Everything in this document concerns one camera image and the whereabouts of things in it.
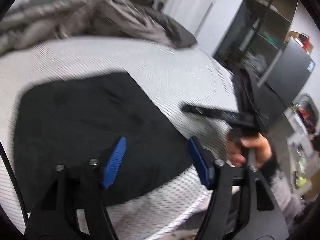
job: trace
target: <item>cardboard box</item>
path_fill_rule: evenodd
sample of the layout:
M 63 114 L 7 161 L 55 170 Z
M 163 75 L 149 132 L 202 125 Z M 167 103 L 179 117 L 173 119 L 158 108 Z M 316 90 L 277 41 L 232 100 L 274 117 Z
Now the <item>cardboard box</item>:
M 288 42 L 290 37 L 294 38 L 300 44 L 301 47 L 303 47 L 303 45 L 305 44 L 305 40 L 308 38 L 304 34 L 294 32 L 294 31 L 289 31 L 287 33 L 287 36 L 285 37 L 284 41 Z M 306 48 L 306 52 L 310 55 L 312 50 L 313 50 L 312 44 L 308 43 L 307 48 Z

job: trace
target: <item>white textured mattress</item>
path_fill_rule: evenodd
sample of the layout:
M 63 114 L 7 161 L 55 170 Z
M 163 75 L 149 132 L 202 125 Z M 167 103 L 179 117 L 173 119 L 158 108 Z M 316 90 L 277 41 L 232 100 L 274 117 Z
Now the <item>white textured mattress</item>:
M 0 140 L 13 166 L 13 128 L 21 92 L 55 79 L 127 71 L 185 137 L 196 135 L 214 154 L 223 155 L 229 126 L 180 111 L 181 102 L 236 110 L 230 74 L 198 49 L 175 50 L 148 41 L 76 37 L 49 41 L 0 58 Z M 161 187 L 108 207 L 120 240 L 157 239 L 175 229 L 208 198 L 193 166 Z M 0 162 L 0 204 L 20 231 L 20 206 Z M 86 231 L 84 212 L 79 210 Z

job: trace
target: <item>black cabinet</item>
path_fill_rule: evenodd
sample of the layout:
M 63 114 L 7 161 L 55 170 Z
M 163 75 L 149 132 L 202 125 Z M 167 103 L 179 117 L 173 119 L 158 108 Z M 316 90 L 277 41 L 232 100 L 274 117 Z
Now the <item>black cabinet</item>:
M 261 77 L 289 31 L 298 0 L 244 0 L 214 58 L 244 61 Z
M 260 111 L 268 117 L 268 127 L 290 106 L 314 67 L 306 51 L 290 38 L 274 65 L 258 81 Z

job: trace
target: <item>red object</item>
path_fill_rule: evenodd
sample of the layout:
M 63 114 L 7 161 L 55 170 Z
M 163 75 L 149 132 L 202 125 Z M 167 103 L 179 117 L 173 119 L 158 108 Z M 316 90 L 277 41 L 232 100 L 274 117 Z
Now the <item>red object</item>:
M 307 50 L 309 41 L 310 41 L 310 37 L 307 38 L 306 42 L 305 42 L 304 45 L 303 45 L 303 49 L 304 49 L 304 50 Z

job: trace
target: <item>hand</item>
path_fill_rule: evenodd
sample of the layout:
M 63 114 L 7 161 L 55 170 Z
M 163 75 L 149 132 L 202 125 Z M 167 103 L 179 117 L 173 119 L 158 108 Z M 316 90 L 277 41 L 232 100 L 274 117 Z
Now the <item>hand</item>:
M 272 157 L 272 151 L 268 140 L 257 134 L 256 136 L 242 137 L 240 139 L 241 145 L 247 148 L 256 149 L 256 166 L 260 169 Z M 235 145 L 227 136 L 227 149 L 231 163 L 234 166 L 241 166 L 246 159 L 241 155 L 240 146 Z

